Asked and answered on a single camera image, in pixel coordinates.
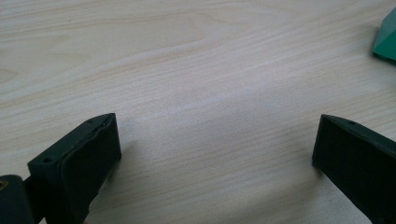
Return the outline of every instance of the light wood surface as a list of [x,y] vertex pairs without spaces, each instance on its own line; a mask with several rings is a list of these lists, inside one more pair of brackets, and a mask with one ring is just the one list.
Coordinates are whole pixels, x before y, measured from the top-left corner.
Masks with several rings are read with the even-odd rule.
[[370,221],[311,166],[319,117],[396,139],[394,1],[1,1],[0,175],[115,112],[100,223]]

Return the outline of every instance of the black plastic object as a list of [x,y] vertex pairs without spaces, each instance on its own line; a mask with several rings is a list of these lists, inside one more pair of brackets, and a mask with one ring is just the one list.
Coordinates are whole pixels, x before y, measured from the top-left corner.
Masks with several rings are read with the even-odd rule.
[[9,206],[20,197],[23,198],[19,200],[21,204],[25,204],[21,183],[0,191],[0,222],[30,224],[45,217],[48,224],[83,223],[90,203],[120,158],[116,115],[106,114],[85,121],[28,162],[31,176],[24,181],[24,189],[31,210],[23,210],[19,216],[31,215],[35,222],[16,221],[13,213],[16,210]]
[[322,115],[313,164],[373,223],[396,223],[396,143],[347,119]]
[[35,223],[23,181],[17,175],[0,176],[0,223]]

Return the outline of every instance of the dark green plastic part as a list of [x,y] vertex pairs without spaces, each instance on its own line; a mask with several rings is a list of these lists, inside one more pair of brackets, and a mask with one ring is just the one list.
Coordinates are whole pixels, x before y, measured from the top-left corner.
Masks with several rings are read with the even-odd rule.
[[380,57],[396,61],[396,8],[382,21],[373,52]]

